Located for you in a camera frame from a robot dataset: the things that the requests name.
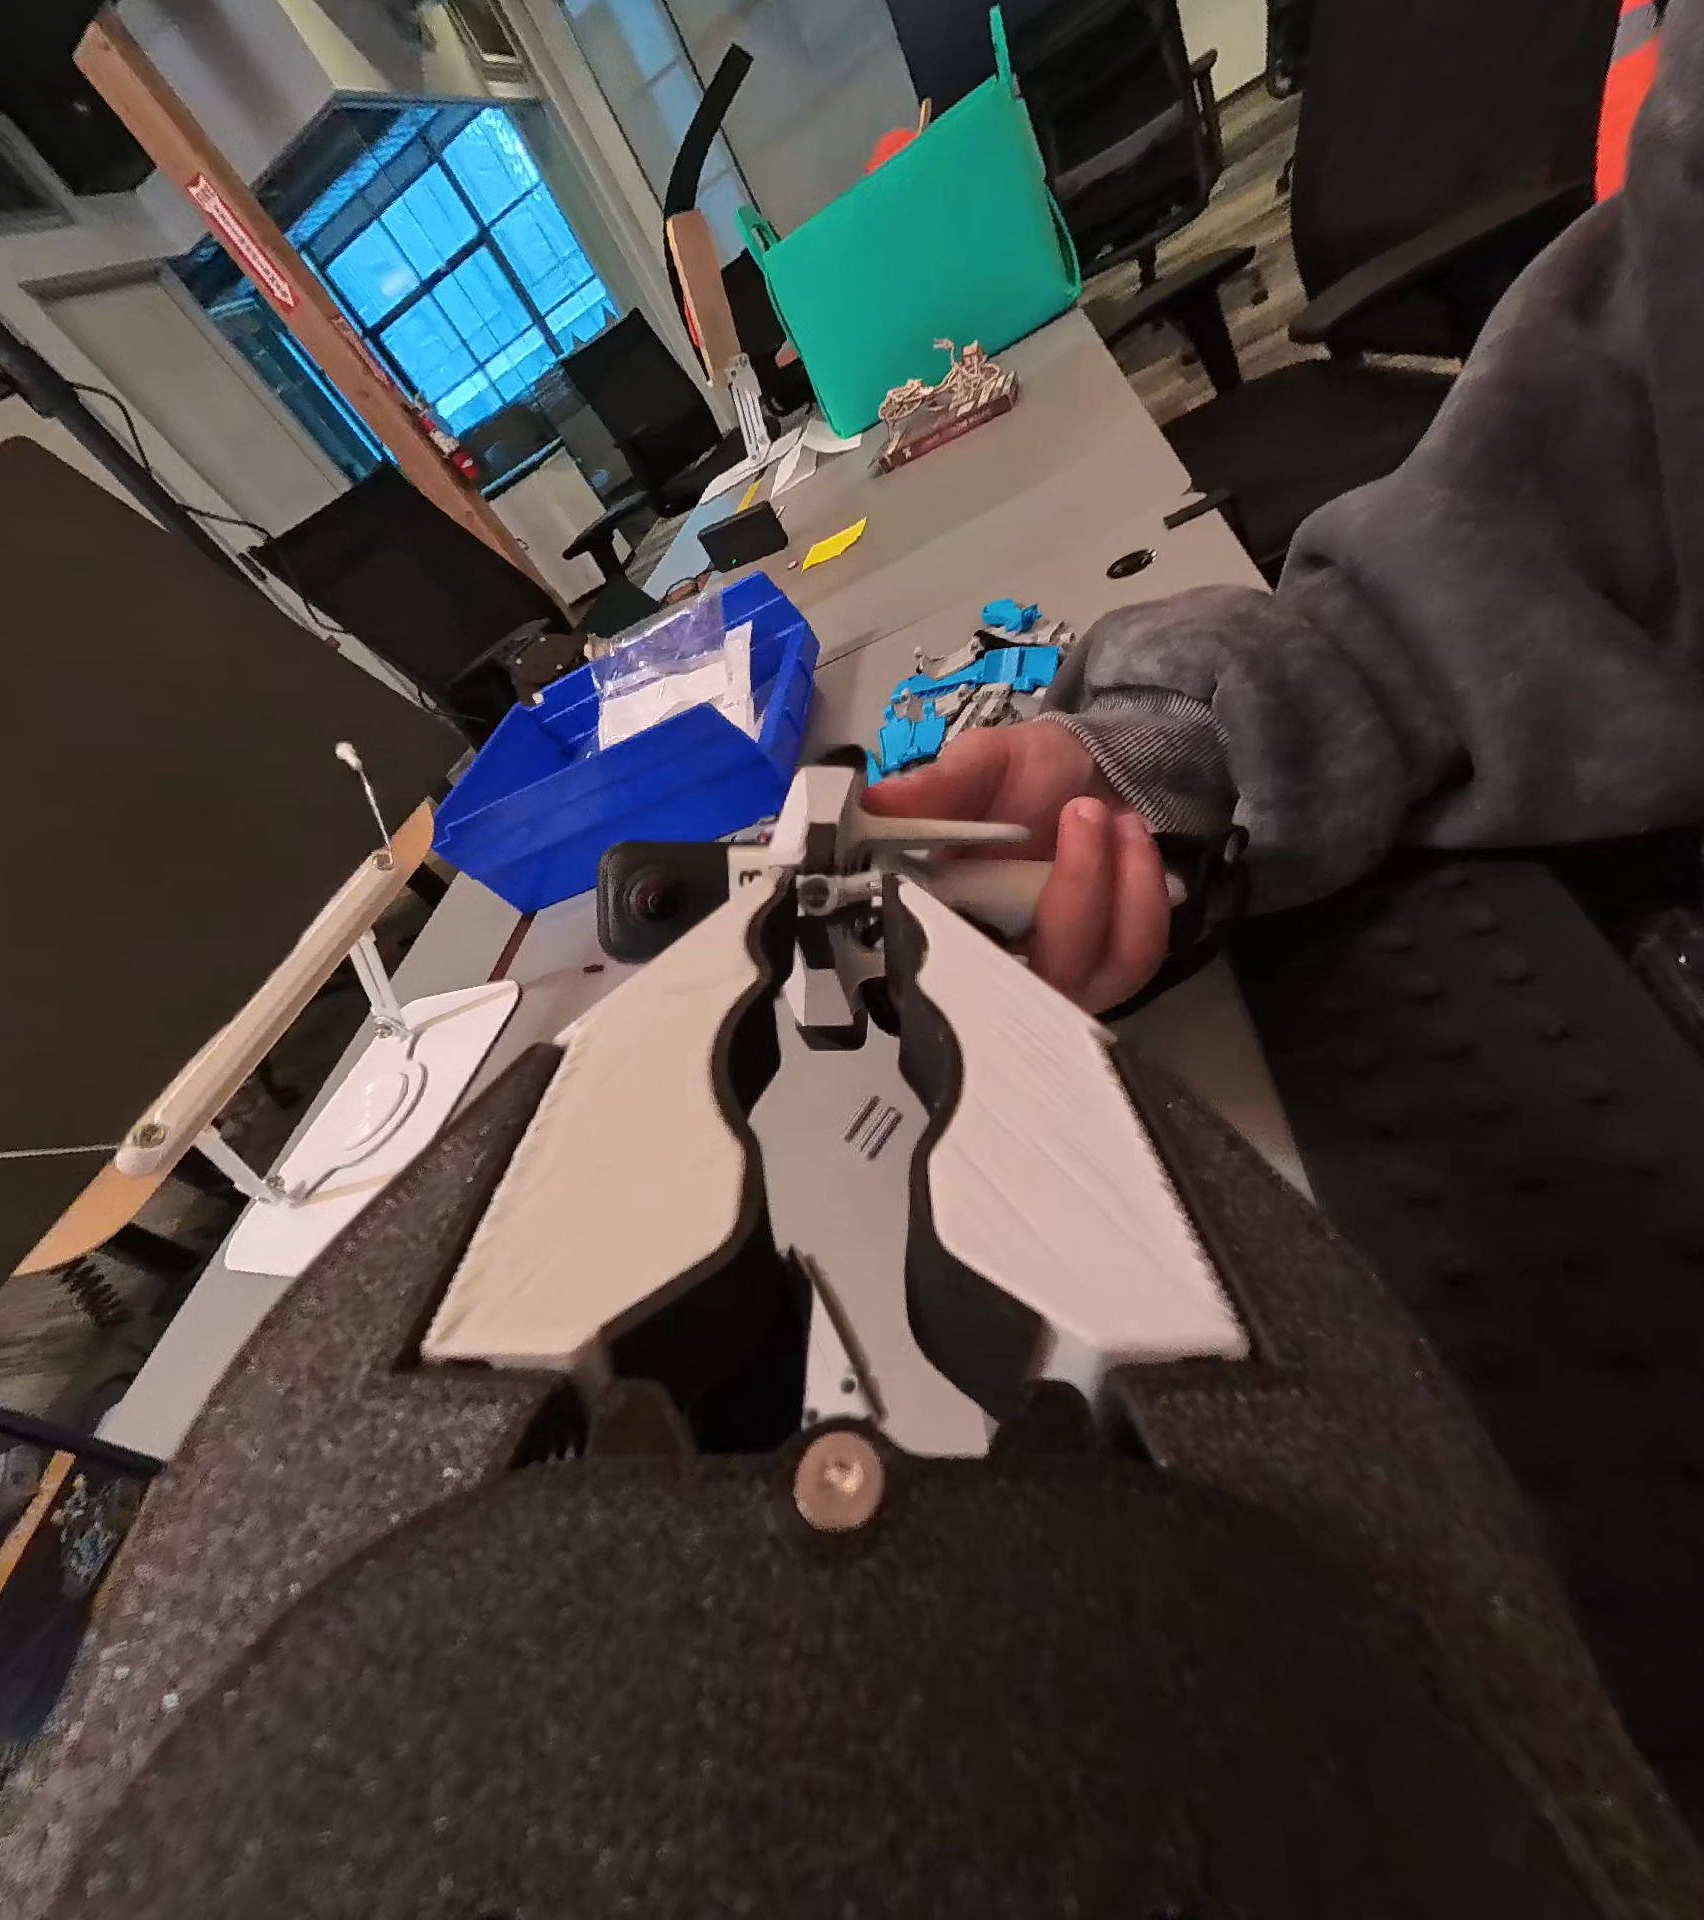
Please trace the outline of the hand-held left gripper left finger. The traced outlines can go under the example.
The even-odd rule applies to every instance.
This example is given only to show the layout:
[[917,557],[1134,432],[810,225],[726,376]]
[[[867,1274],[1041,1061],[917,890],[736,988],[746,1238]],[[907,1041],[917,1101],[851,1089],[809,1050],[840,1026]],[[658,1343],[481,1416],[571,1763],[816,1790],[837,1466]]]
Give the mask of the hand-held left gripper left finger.
[[801,1401],[801,1283],[750,1125],[795,931],[792,881],[759,877],[559,1035],[422,1363]]

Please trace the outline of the black office chair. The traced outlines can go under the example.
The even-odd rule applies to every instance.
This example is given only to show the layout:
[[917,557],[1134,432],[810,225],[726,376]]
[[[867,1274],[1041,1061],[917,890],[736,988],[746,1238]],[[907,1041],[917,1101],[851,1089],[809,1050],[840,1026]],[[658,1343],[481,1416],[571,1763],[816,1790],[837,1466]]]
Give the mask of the black office chair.
[[1276,585],[1303,525],[1397,471],[1517,276],[1594,205],[1602,2],[1317,5],[1291,185],[1297,347],[1162,434]]
[[1243,371],[1225,283],[1253,246],[1207,252],[1168,275],[1161,246],[1207,213],[1225,171],[1213,57],[1193,60],[1176,5],[1046,5],[1008,30],[1008,55],[1084,281],[1132,263],[1125,299],[1087,301],[1106,347],[1175,327],[1216,395]]

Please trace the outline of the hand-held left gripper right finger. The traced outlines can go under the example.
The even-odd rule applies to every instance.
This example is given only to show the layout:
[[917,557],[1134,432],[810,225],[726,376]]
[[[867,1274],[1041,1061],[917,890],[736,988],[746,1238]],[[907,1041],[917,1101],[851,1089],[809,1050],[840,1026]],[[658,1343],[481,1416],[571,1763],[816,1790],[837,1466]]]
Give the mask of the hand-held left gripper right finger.
[[912,1338],[990,1421],[1037,1382],[1236,1364],[1253,1337],[1100,1020],[912,878],[882,907],[898,1066],[927,1128],[905,1253]]

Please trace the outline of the pile of blue building pieces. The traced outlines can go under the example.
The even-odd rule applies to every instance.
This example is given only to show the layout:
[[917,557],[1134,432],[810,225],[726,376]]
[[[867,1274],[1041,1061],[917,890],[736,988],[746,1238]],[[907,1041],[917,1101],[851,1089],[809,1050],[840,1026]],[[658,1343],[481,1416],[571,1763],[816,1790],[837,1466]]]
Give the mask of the pile of blue building pieces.
[[984,603],[960,644],[931,654],[917,648],[912,672],[894,684],[865,755],[871,783],[923,766],[953,740],[1019,725],[1037,712],[1078,644],[1070,622],[1019,597]]

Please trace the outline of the black divider panel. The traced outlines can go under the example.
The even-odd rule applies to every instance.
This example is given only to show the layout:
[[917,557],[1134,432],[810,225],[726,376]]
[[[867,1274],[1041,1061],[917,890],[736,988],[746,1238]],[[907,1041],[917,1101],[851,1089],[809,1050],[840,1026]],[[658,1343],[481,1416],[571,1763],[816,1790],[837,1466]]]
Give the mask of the black divider panel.
[[443,718],[0,442],[0,1288],[446,784]]

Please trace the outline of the dark perforated foam pad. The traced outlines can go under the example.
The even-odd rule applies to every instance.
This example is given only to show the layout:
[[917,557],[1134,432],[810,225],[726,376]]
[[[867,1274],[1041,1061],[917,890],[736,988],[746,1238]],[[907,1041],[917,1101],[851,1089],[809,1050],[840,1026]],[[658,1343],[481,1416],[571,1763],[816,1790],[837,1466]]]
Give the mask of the dark perforated foam pad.
[[1318,1204],[1465,1389],[1704,1846],[1704,1059],[1538,862],[1416,858],[1229,955]]

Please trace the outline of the clear plastic bag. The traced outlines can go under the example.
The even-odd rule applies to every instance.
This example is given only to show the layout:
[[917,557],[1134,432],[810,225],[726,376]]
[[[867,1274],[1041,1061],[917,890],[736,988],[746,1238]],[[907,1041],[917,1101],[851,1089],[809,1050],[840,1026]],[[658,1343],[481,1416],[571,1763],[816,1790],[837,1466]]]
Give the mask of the clear plastic bag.
[[721,588],[663,607],[589,662],[597,718],[590,753],[605,753],[696,709],[755,739],[760,710],[750,622],[731,626]]

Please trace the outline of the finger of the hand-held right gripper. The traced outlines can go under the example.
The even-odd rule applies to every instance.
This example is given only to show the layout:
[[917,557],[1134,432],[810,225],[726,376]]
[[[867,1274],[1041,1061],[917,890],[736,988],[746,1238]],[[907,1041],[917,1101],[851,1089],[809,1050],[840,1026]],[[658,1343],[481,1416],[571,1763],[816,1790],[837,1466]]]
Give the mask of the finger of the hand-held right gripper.
[[795,875],[846,872],[865,791],[867,762],[799,769],[787,795],[787,868]]
[[810,1050],[861,1050],[868,1041],[867,982],[874,955],[852,937],[796,937],[789,1011]]

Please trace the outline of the person's right hand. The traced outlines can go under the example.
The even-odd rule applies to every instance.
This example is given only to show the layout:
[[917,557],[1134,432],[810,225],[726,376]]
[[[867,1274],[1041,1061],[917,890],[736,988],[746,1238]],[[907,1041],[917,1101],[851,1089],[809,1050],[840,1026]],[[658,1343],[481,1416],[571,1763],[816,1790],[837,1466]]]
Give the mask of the person's right hand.
[[1175,903],[1152,831],[1060,725],[966,733],[935,762],[873,784],[865,810],[1024,829],[1024,854],[1052,864],[1027,960],[1089,1014],[1140,994],[1168,959]]

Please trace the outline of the green tote bag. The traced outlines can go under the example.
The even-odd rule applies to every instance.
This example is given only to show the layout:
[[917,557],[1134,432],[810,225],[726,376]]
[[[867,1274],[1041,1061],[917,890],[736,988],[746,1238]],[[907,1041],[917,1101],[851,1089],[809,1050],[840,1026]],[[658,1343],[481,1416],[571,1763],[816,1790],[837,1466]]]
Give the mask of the green tote bag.
[[736,217],[840,439],[877,426],[905,384],[936,384],[949,348],[999,355],[1081,301],[1078,249],[999,7],[987,27],[987,78],[912,143],[789,235],[757,208]]

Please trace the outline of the blue plastic bin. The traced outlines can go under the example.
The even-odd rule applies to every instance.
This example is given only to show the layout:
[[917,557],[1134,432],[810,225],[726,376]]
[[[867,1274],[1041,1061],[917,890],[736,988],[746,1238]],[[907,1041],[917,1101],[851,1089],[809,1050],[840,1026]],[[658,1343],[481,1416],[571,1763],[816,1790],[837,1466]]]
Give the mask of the blue plastic bin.
[[805,615],[764,573],[721,588],[728,629],[748,629],[748,734],[709,709],[598,746],[590,669],[516,704],[435,810],[433,852],[535,915],[589,893],[601,856],[636,843],[713,843],[779,814],[799,769],[819,665]]

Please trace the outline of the large grid window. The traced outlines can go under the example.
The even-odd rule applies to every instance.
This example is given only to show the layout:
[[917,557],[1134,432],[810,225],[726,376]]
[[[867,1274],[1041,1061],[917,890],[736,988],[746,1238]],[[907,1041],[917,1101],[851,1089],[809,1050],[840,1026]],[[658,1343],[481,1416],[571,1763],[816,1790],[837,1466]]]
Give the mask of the large grid window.
[[560,440],[560,364],[625,319],[592,208],[533,100],[348,99],[253,192],[398,388],[489,491]]

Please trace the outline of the wooden skeleton model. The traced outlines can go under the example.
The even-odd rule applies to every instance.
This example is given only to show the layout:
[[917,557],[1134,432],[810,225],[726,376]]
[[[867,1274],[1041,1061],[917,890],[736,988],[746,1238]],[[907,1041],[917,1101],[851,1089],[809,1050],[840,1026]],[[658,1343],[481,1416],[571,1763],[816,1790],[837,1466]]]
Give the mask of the wooden skeleton model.
[[882,447],[874,475],[908,468],[1007,419],[1023,397],[1021,375],[992,360],[980,342],[960,348],[953,339],[936,339],[933,348],[949,360],[944,376],[936,382],[912,376],[881,403]]

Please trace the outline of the person's right forearm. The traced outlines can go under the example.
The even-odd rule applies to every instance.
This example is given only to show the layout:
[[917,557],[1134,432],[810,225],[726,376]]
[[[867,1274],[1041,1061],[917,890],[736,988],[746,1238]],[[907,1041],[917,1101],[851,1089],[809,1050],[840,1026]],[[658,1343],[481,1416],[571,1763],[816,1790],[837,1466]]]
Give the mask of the person's right forearm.
[[1704,827],[1704,629],[1585,588],[1195,588],[1106,615],[1064,683],[1048,720],[1152,829],[1244,831],[1255,915],[1405,847]]

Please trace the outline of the black and wood curved lamp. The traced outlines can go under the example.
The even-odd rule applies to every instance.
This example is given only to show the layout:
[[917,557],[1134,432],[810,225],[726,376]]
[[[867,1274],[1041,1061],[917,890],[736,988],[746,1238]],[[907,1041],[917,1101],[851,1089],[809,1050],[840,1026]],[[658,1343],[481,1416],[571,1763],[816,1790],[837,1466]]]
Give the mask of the black and wood curved lamp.
[[750,66],[750,52],[732,45],[695,108],[672,161],[664,198],[664,237],[672,296],[690,347],[710,387],[722,390],[731,400],[742,436],[746,468],[759,471],[768,465],[773,455],[764,397],[741,339],[714,229],[698,206],[707,162]]

